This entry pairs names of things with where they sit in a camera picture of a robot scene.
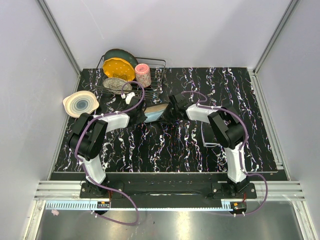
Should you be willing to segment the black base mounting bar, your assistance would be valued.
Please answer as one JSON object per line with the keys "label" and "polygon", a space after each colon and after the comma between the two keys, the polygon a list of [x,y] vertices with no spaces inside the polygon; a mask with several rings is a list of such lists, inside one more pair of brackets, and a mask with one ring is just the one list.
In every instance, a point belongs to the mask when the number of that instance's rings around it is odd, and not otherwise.
{"label": "black base mounting bar", "polygon": [[101,185],[133,196],[191,195],[213,199],[257,198],[253,182],[233,183],[226,173],[107,173]]}

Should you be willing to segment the white frame sunglasses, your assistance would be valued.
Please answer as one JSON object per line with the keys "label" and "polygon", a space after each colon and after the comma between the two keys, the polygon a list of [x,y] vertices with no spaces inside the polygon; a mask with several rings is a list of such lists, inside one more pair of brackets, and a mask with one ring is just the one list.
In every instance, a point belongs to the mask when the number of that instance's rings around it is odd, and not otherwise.
{"label": "white frame sunglasses", "polygon": [[204,147],[213,148],[219,145],[217,143],[213,129],[210,124],[206,122],[202,122],[200,131],[201,131],[201,139]]}

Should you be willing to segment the black glasses case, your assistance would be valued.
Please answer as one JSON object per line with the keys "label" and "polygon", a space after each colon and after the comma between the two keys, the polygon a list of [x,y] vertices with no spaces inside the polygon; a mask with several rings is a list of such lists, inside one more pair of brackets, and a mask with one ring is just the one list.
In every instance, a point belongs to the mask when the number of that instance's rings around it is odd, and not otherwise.
{"label": "black glasses case", "polygon": [[153,106],[149,106],[144,110],[145,112],[156,112],[156,111],[161,111],[161,110],[166,110],[167,106],[169,104],[168,103],[163,103],[163,104],[158,104],[158,105],[153,105]]}

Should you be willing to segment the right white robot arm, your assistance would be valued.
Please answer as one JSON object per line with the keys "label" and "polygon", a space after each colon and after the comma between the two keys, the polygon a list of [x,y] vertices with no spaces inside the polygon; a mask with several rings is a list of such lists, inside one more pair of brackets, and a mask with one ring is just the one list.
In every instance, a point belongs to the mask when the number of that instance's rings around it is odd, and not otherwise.
{"label": "right white robot arm", "polygon": [[222,190],[235,199],[244,194],[245,187],[249,184],[243,150],[248,141],[248,131],[232,105],[207,106],[193,103],[179,93],[169,96],[169,104],[162,118],[168,123],[184,119],[210,124],[227,159],[228,180]]}

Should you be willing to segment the pink patterned cup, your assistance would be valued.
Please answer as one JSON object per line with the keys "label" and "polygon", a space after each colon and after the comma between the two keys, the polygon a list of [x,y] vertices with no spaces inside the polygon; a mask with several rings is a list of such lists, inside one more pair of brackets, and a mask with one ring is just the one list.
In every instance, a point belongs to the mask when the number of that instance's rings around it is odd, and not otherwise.
{"label": "pink patterned cup", "polygon": [[151,85],[151,71],[150,67],[145,63],[140,63],[134,68],[135,79],[140,83],[144,88],[147,88]]}

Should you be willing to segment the dark green plate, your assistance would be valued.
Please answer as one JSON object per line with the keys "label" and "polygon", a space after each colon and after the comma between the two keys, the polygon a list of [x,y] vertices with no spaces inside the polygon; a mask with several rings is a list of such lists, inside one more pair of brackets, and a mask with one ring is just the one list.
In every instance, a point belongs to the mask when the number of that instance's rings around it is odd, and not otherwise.
{"label": "dark green plate", "polygon": [[130,52],[119,48],[110,49],[103,56],[104,61],[109,60],[111,58],[123,59],[130,63],[133,68],[135,68],[139,64],[138,60]]}

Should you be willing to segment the grey patterned small plate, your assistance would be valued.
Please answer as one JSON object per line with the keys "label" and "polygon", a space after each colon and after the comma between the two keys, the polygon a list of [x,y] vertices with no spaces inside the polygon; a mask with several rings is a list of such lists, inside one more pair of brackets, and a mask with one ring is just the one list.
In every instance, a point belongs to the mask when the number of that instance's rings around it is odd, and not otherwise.
{"label": "grey patterned small plate", "polygon": [[116,77],[109,77],[102,81],[102,87],[114,94],[120,95],[132,90],[130,83],[127,84],[126,80]]}

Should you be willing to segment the yellow dotted plate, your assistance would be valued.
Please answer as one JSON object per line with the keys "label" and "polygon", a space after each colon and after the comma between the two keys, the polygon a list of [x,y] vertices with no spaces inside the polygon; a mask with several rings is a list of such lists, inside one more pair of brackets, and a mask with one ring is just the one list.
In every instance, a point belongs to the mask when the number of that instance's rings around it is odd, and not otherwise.
{"label": "yellow dotted plate", "polygon": [[114,57],[105,60],[102,69],[108,78],[120,78],[127,82],[136,78],[135,69],[129,62],[121,58]]}

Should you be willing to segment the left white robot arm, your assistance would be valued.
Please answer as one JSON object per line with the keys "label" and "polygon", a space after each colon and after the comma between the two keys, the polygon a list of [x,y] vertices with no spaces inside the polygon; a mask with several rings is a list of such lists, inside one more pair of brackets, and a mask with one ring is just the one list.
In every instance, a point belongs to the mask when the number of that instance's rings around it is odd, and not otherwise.
{"label": "left white robot arm", "polygon": [[143,111],[143,97],[133,96],[127,102],[126,109],[122,111],[97,116],[82,113],[69,136],[68,146],[74,150],[74,156],[85,172],[84,191],[97,198],[103,198],[108,193],[108,178],[100,160],[106,133],[136,125],[147,119]]}

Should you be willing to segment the cream bowl with rings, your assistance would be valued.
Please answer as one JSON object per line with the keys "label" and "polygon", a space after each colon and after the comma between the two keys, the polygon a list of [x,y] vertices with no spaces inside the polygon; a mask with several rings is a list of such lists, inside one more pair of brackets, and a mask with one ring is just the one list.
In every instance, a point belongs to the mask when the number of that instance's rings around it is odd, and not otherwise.
{"label": "cream bowl with rings", "polygon": [[66,97],[62,104],[66,113],[72,118],[79,118],[81,114],[91,114],[99,107],[96,96],[86,90],[78,91]]}

